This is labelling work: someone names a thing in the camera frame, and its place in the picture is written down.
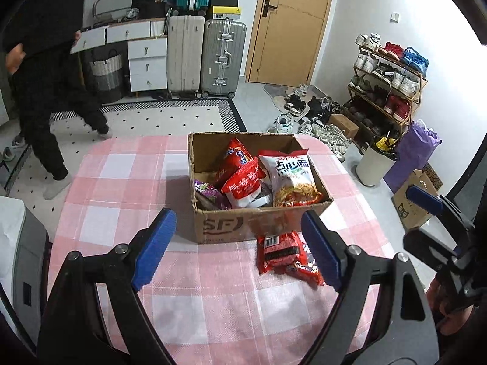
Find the operator right hand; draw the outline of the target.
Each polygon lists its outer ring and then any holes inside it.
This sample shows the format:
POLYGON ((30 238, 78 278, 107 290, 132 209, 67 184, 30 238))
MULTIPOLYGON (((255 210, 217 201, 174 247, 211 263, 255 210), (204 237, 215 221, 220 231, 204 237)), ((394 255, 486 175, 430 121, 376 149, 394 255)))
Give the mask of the operator right hand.
POLYGON ((426 291, 428 304, 434 315, 437 334, 448 337, 460 334, 466 337, 486 338, 486 293, 474 305, 460 310, 451 310, 442 285, 434 278, 426 291))

